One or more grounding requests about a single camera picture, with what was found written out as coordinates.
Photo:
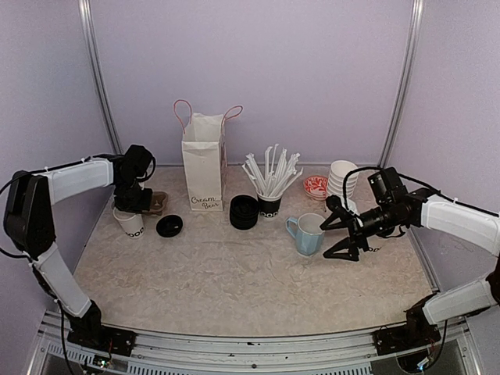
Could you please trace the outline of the white paper cup GOOD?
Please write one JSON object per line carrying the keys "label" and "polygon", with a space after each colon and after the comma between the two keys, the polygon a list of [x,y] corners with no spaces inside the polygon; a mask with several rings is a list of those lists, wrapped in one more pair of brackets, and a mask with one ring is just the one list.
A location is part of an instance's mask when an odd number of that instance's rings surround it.
{"label": "white paper cup GOOD", "polygon": [[378,236],[372,236],[367,239],[369,252],[380,251],[384,247],[385,243],[386,240]]}

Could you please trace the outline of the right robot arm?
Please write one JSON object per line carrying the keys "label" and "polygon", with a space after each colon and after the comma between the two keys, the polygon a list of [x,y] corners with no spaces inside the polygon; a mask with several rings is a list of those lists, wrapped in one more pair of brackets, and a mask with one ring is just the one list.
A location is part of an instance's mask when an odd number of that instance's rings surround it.
{"label": "right robot arm", "polygon": [[[368,182],[377,207],[355,213],[336,195],[327,198],[330,215],[321,223],[322,230],[345,228],[348,236],[323,256],[356,262],[359,253],[369,250],[368,239],[387,238],[395,228],[419,227],[435,230],[477,246],[494,257],[499,256],[499,215],[459,202],[435,187],[422,183],[415,191],[404,185],[407,176],[395,168],[374,168]],[[430,295],[406,312],[400,341],[415,347],[430,333],[430,328],[451,318],[481,313],[499,304],[499,270]]]}

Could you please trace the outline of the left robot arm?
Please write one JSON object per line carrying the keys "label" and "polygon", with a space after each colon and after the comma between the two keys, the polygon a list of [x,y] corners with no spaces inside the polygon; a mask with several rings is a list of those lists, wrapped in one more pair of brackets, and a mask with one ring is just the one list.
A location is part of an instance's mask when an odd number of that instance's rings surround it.
{"label": "left robot arm", "polygon": [[116,207],[142,214],[152,203],[152,190],[142,187],[155,172],[155,156],[143,145],[123,154],[97,154],[40,170],[19,170],[2,187],[7,194],[3,230],[28,261],[38,283],[55,299],[73,331],[95,348],[109,340],[97,304],[83,291],[58,245],[62,217],[58,205],[91,191],[110,188]]}

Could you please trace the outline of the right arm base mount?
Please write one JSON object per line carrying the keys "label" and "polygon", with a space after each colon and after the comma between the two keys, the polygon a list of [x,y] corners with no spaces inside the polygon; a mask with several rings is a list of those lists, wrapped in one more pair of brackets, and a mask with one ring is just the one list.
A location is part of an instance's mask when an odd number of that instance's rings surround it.
{"label": "right arm base mount", "polygon": [[441,340],[438,326],[429,323],[423,313],[428,299],[424,298],[405,311],[405,324],[380,328],[372,333],[378,355],[403,352]]}

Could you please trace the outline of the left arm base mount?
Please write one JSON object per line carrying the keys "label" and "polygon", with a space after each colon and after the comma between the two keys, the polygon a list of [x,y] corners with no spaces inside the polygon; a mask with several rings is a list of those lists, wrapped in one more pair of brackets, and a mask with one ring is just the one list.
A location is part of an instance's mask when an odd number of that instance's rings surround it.
{"label": "left arm base mount", "polygon": [[137,334],[132,330],[110,327],[102,324],[102,312],[94,301],[83,317],[71,316],[68,342],[92,348],[101,352],[131,356]]}

